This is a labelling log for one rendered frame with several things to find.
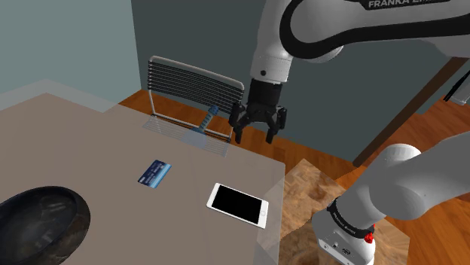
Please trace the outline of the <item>white tablet with black screen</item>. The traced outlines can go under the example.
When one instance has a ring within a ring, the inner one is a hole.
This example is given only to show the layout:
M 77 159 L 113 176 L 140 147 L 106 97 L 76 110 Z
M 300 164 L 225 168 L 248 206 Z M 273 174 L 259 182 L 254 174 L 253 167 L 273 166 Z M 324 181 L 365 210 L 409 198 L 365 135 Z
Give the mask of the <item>white tablet with black screen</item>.
M 269 202 L 215 183 L 206 207 L 261 229 L 267 226 Z

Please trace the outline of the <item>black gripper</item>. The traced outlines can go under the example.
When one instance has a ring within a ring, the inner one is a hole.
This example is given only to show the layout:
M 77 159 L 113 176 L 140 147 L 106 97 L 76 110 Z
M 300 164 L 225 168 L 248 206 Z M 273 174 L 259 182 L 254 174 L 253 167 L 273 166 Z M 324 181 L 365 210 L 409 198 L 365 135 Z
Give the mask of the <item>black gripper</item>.
M 285 128 L 287 109 L 278 106 L 282 84 L 252 79 L 247 105 L 235 102 L 229 117 L 229 124 L 235 133 L 235 142 L 241 143 L 243 130 L 253 122 L 266 122 L 269 126 L 266 142 L 271 144 L 280 129 Z

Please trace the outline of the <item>blue handled spatula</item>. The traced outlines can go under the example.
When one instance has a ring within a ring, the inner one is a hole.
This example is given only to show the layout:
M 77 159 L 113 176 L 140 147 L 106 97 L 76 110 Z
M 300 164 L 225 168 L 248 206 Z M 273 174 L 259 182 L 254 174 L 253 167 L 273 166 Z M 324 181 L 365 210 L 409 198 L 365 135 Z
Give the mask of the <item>blue handled spatula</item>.
M 183 136 L 182 141 L 198 148 L 204 148 L 207 142 L 206 129 L 213 117 L 218 113 L 218 106 L 212 105 L 198 127 L 191 128 Z

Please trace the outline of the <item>black bowl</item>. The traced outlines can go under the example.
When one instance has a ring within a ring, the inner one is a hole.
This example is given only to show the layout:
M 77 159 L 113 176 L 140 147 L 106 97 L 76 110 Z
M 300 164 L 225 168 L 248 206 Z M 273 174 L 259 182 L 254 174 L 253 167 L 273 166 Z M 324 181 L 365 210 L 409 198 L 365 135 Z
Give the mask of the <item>black bowl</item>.
M 23 191 L 0 203 L 0 265 L 60 265 L 90 227 L 86 201 L 66 187 Z

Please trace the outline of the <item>blue card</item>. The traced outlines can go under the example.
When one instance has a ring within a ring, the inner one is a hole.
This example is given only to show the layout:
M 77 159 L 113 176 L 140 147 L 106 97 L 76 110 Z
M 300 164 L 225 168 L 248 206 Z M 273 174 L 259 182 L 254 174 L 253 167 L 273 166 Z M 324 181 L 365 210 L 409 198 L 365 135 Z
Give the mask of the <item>blue card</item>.
M 156 188 L 168 171 L 171 169 L 171 165 L 159 160 L 155 160 L 142 174 L 138 182 L 147 187 Z

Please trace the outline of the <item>metal chair with black slats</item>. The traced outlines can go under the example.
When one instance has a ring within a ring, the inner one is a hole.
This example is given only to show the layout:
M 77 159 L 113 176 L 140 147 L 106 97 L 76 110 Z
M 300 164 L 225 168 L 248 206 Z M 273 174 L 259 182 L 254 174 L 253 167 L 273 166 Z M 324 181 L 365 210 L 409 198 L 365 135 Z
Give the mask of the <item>metal chair with black slats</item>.
M 151 56 L 148 60 L 147 88 L 149 99 L 153 99 L 154 92 L 159 92 L 207 107 L 216 105 L 219 112 L 226 114 L 231 112 L 235 102 L 241 102 L 244 94 L 243 84 L 233 78 L 161 56 Z M 156 112 L 154 104 L 151 104 L 151 110 L 144 128 L 180 141 L 188 130 L 200 125 L 160 114 Z M 206 136 L 206 146 L 201 149 L 224 157 L 232 134 L 216 132 L 207 127 Z

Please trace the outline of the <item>wood patterned robot stand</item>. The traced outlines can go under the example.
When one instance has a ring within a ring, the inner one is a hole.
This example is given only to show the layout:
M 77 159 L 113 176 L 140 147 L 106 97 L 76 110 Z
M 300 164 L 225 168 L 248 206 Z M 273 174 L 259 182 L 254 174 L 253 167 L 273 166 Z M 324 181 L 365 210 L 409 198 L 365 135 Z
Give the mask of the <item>wood patterned robot stand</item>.
M 285 176 L 279 265 L 343 265 L 319 249 L 311 225 L 345 189 L 314 165 L 302 160 Z M 410 238 L 383 219 L 376 223 L 374 265 L 407 265 Z

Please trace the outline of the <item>grey-brown table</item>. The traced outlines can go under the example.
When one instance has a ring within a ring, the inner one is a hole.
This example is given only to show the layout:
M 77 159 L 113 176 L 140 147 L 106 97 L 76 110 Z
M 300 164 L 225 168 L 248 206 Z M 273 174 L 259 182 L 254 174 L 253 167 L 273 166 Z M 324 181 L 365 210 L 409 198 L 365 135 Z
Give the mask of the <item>grey-brown table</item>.
M 46 79 L 0 93 L 0 202 L 43 186 L 81 195 L 90 228 L 63 265 L 278 265 L 283 163 L 231 144 L 223 157 L 149 117 Z M 155 160 L 172 167 L 140 184 Z M 266 228 L 207 208 L 215 183 L 268 201 Z

